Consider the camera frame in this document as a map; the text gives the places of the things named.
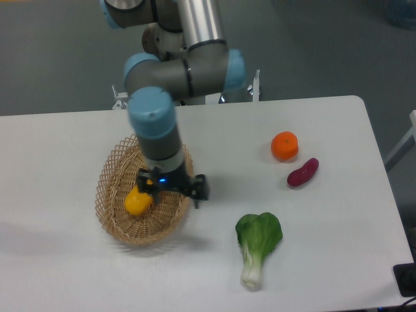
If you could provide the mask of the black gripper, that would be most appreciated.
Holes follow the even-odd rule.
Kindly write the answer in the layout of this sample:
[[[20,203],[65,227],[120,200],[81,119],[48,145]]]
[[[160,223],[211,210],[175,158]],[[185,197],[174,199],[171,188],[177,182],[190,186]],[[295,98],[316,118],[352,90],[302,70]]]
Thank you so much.
[[[196,209],[199,208],[200,202],[209,199],[209,184],[206,176],[198,174],[190,178],[185,161],[170,172],[161,172],[157,167],[151,170],[140,168],[136,185],[139,193],[150,196],[154,204],[159,204],[159,193],[162,191],[178,192],[190,197]]]

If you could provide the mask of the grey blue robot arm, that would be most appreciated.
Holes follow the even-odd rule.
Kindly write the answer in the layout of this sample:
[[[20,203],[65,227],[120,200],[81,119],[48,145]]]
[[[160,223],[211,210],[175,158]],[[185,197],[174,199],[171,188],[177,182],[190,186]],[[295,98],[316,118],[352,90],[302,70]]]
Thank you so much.
[[[207,178],[191,176],[179,136],[175,104],[242,87],[246,67],[241,52],[228,47],[217,1],[102,1],[114,28],[147,25],[178,35],[177,45],[162,53],[145,47],[123,69],[127,112],[144,156],[136,184],[157,199],[162,191],[195,203],[209,197]]]

